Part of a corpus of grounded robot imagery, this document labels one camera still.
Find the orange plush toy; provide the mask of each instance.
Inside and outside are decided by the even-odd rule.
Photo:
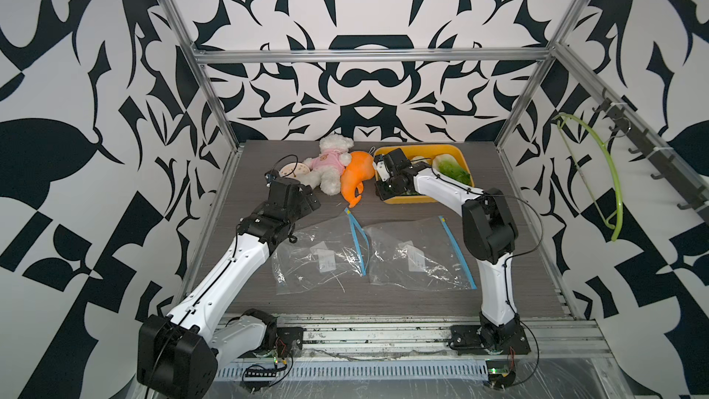
[[[364,151],[353,151],[352,162],[347,165],[345,172],[340,177],[340,192],[342,197],[350,203],[350,208],[362,199],[364,191],[363,181],[368,181],[374,177],[374,158]],[[355,190],[359,191],[359,195],[355,196]]]

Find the blue zipper seal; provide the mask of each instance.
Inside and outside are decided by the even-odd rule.
[[[357,221],[357,219],[355,219],[355,217],[352,215],[352,212],[350,212],[350,209],[345,208],[345,212],[347,213],[347,216],[350,217],[350,230],[352,231],[352,238],[354,239],[354,247],[357,249],[357,255],[359,256],[359,268],[362,270],[362,275],[366,276],[367,275],[367,268],[364,266],[362,252],[359,250],[359,239],[357,239],[357,233],[355,232],[355,227],[357,227],[359,232],[362,234],[362,237],[364,237],[364,241],[367,243],[368,250],[369,250],[369,240],[367,239],[367,235],[364,233],[364,230],[359,225],[359,222]]]
[[[443,224],[443,228],[445,229],[445,232],[448,233],[448,239],[450,239],[450,243],[453,245],[453,249],[455,250],[456,255],[458,256],[458,260],[460,261],[460,264],[463,265],[463,271],[465,271],[465,275],[468,276],[468,281],[470,282],[470,287],[473,290],[477,290],[478,288],[475,286],[475,282],[473,281],[473,275],[470,273],[470,269],[468,268],[468,263],[465,262],[465,257],[463,257],[463,253],[460,252],[460,247],[458,246],[458,242],[455,240],[455,237],[453,237],[453,233],[450,232],[450,229],[448,228],[448,225],[445,223],[445,219],[443,216],[438,216],[440,219],[441,223]]]

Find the gray table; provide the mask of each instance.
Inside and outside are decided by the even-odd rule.
[[[372,146],[385,145],[391,143],[355,142],[352,151],[368,151]],[[476,187],[497,187],[505,194],[514,194],[492,142],[465,142],[456,146],[465,156]],[[246,142],[224,207],[198,271],[198,282],[214,267],[229,247],[239,219],[248,216],[259,203],[266,200],[268,188],[264,184],[264,172],[270,169],[280,157],[291,153],[297,154],[301,159],[313,157],[318,155],[318,144],[314,141]],[[298,228],[335,217],[347,207],[341,195],[326,196],[319,189],[315,191],[322,206],[298,221]],[[535,241],[518,202],[511,199],[510,208],[520,231],[516,252],[524,252],[531,249]],[[362,200],[352,209],[352,212],[362,226],[387,221],[418,220],[439,215],[450,218],[448,225],[461,245],[473,278],[479,286],[477,263],[474,257],[466,252],[459,216],[444,205],[439,203],[385,204],[377,198],[374,193],[374,181],[370,180],[364,183]],[[520,315],[523,317],[565,316],[538,253],[514,259],[512,274],[515,303]],[[271,263],[266,262],[248,280],[227,309],[227,313],[241,314],[248,308],[258,308],[272,314],[476,316],[482,304],[480,288],[431,293],[404,290],[396,286],[373,286],[367,277],[341,276],[339,280],[342,287],[337,280],[331,280],[305,293],[277,296]]]

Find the yellow container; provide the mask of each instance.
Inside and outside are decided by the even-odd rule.
[[[382,146],[381,148],[378,148],[375,152],[374,155],[376,156],[377,154],[387,154],[389,152],[392,152],[393,150],[401,148],[403,151],[403,154],[406,155],[406,158],[408,160],[412,160],[412,158],[416,156],[423,156],[423,157],[430,157],[431,160],[433,160],[436,156],[440,154],[450,154],[451,156],[455,157],[455,160],[458,162],[458,165],[462,166],[465,171],[470,173],[470,168],[468,168],[468,164],[465,162],[465,157],[463,157],[463,153],[460,152],[460,150],[456,146],[448,145],[448,144],[434,144],[434,145],[418,145],[418,144],[410,144],[410,145],[394,145],[394,146]],[[375,171],[374,172],[374,178],[377,179],[377,181],[381,180],[379,178],[379,174]],[[473,177],[470,176],[470,183],[471,186],[475,186],[475,182],[473,181]],[[394,196],[391,199],[387,199],[384,201],[385,203],[429,203],[429,202],[437,202],[436,199],[429,198],[428,196]]]

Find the white teddy bear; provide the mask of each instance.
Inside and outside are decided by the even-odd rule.
[[[350,165],[352,156],[348,151],[355,143],[349,137],[341,134],[329,134],[320,139],[321,154],[315,158],[307,158],[304,164],[311,170],[298,180],[304,185],[310,185],[314,190],[320,190],[326,195],[335,195],[340,192],[340,176],[345,166]]]

